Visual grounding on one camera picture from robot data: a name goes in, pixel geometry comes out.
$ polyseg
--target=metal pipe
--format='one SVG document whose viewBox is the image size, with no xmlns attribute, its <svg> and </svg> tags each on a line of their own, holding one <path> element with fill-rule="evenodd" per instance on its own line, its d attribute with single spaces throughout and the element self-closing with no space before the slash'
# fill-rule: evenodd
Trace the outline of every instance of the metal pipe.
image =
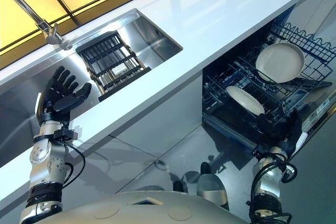
<svg viewBox="0 0 336 224">
<path fill-rule="evenodd" d="M 24 1 L 14 0 L 36 23 L 41 23 L 43 19 Z"/>
<path fill-rule="evenodd" d="M 35 21 L 36 26 L 43 32 L 47 43 L 52 45 L 61 44 L 63 38 L 57 32 L 57 24 L 52 28 L 51 25 L 41 18 L 24 0 L 14 1 Z"/>
</svg>

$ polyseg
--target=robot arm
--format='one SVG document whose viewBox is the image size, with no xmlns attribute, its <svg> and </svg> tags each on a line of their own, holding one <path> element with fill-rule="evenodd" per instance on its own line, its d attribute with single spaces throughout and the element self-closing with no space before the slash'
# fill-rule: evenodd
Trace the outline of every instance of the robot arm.
<svg viewBox="0 0 336 224">
<path fill-rule="evenodd" d="M 71 84 L 75 76 L 65 81 L 70 71 L 64 70 L 63 66 L 56 70 L 39 100 L 36 115 L 40 131 L 34 137 L 30 154 L 29 196 L 21 214 L 22 224 L 35 223 L 62 211 L 62 189 L 68 171 L 65 141 L 76 138 L 76 133 L 68 130 L 70 110 L 82 104 L 91 91 L 91 84 L 86 83 L 74 93 L 78 86 L 76 82 Z"/>
<path fill-rule="evenodd" d="M 280 126 L 282 133 L 273 137 L 276 145 L 267 152 L 254 150 L 253 154 L 259 162 L 253 168 L 251 199 L 247 203 L 250 206 L 249 216 L 252 223 L 290 222 L 291 214 L 282 212 L 279 184 L 291 182 L 297 175 L 296 167 L 288 159 L 295 151 L 296 142 L 302 133 L 301 126 L 301 117 L 294 110 Z"/>
</svg>

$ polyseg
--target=dishwasher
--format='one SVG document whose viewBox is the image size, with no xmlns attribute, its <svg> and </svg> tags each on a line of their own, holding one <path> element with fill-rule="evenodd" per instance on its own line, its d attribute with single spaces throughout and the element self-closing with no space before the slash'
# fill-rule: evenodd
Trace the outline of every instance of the dishwasher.
<svg viewBox="0 0 336 224">
<path fill-rule="evenodd" d="M 274 144 L 260 127 L 261 118 L 270 128 L 281 131 L 282 122 L 294 109 L 303 121 L 298 150 L 335 102 L 328 76 L 333 71 L 330 62 L 336 56 L 336 47 L 287 23 L 290 12 L 287 10 L 203 69 L 203 122 L 251 150 Z M 285 83 L 271 81 L 256 68 L 259 54 L 276 43 L 296 45 L 305 58 L 301 73 Z M 264 113 L 256 115 L 245 109 L 229 95 L 229 86 L 246 91 L 262 105 Z M 311 99 L 312 93 L 319 94 L 315 100 Z"/>
</svg>

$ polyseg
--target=white cabinet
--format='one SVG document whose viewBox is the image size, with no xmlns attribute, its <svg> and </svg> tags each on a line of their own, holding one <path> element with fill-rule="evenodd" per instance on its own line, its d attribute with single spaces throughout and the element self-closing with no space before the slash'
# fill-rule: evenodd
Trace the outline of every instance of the white cabinet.
<svg viewBox="0 0 336 224">
<path fill-rule="evenodd" d="M 202 123 L 202 75 L 154 103 L 124 132 L 111 136 L 155 157 L 162 156 Z"/>
</svg>

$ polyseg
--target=faucet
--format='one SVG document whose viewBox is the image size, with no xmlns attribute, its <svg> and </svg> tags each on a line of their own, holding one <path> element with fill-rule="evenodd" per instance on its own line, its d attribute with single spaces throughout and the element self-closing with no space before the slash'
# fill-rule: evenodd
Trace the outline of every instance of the faucet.
<svg viewBox="0 0 336 224">
<path fill-rule="evenodd" d="M 58 24 L 55 23 L 52 27 L 45 19 L 41 18 L 24 0 L 14 0 L 34 21 L 35 25 L 40 29 L 46 42 L 51 45 L 59 45 L 60 48 L 67 50 L 71 46 L 67 44 L 67 41 L 57 32 Z"/>
</svg>

